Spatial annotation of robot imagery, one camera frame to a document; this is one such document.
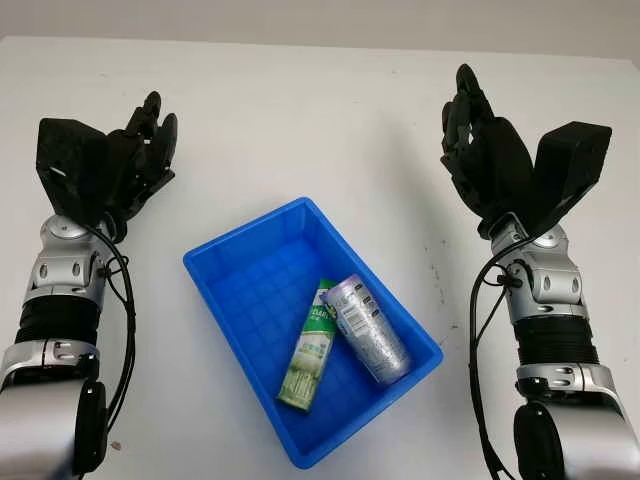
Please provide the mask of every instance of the silver can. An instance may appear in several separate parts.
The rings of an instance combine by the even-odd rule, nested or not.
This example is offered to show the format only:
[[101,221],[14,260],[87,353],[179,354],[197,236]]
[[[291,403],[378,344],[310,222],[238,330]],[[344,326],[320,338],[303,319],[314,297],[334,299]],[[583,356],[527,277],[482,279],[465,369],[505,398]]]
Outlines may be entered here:
[[322,299],[377,382],[390,385],[409,371],[411,358],[407,349],[358,275],[351,275]]

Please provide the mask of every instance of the white tabletop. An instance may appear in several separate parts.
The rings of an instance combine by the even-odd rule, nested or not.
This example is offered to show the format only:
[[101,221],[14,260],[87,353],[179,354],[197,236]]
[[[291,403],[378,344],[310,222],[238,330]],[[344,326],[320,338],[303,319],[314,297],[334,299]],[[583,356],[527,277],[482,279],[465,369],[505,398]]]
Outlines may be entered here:
[[[122,244],[138,312],[138,362],[110,437],[122,448],[110,447],[87,478],[488,478],[468,392],[466,311],[489,245],[439,162],[440,111],[462,62],[532,152],[543,133],[571,120],[613,128],[600,183],[562,225],[601,362],[640,428],[640,75],[630,62],[10,37],[0,42],[2,348],[13,341],[39,227],[52,211],[35,172],[40,118],[111,131],[153,89],[179,118],[176,178],[130,222]],[[445,354],[309,471],[289,462],[182,266],[190,248],[303,195]],[[483,296],[481,311],[497,293]],[[109,392],[123,327],[108,292],[98,346]],[[489,429],[512,471],[511,425],[523,403],[513,387],[516,347],[503,307],[480,359]]]

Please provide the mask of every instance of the can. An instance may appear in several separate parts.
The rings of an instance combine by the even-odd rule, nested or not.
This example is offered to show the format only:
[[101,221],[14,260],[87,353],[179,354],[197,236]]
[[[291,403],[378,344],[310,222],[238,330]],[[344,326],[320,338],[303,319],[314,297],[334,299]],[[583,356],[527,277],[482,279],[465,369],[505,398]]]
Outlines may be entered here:
[[335,320],[320,299],[334,285],[320,280],[278,394],[278,400],[305,412],[311,408],[336,332]]
[[390,385],[409,372],[411,357],[358,275],[322,295],[338,329],[376,381]]

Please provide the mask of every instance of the silver robot arm segment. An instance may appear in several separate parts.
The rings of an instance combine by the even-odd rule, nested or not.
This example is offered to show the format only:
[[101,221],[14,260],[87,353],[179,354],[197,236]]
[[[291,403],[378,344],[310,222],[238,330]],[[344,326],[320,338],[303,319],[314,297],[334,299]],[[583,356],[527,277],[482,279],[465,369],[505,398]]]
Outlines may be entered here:
[[[495,253],[524,238],[516,221],[492,240]],[[582,278],[554,226],[500,264],[519,279],[507,295],[520,348],[514,437],[526,479],[640,478],[640,445],[611,371],[591,344]]]
[[106,247],[54,215],[40,231],[16,343],[0,369],[0,478],[71,478],[104,458],[96,329]]

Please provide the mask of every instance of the white wall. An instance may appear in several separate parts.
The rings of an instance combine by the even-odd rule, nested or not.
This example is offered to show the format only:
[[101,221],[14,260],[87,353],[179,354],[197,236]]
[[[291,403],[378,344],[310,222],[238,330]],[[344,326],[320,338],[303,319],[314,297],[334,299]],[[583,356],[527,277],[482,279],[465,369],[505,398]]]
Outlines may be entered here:
[[640,63],[637,0],[0,0],[0,37],[548,53]]

